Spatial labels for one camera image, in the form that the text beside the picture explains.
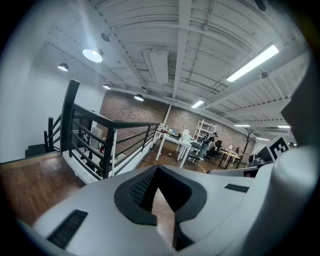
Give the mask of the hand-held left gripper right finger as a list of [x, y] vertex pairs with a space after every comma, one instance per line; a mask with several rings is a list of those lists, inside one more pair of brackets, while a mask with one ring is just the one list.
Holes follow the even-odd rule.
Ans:
[[155, 183], [174, 212], [174, 248], [178, 252], [239, 250], [248, 220], [239, 211], [252, 178], [204, 174], [159, 165]]

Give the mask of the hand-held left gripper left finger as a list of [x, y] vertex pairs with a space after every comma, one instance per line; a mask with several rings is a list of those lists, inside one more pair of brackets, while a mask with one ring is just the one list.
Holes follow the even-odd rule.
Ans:
[[73, 210], [80, 210], [87, 216], [66, 246], [67, 252], [77, 256], [172, 256], [175, 250], [156, 226], [133, 223], [114, 203], [118, 186], [145, 170], [142, 167], [85, 185], [42, 214], [32, 228], [48, 238]]

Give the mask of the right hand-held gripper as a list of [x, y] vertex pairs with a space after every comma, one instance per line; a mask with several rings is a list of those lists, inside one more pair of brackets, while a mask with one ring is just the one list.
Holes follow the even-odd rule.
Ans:
[[318, 243], [318, 85], [303, 82], [283, 116], [297, 147], [270, 148], [274, 164], [250, 250], [315, 250]]

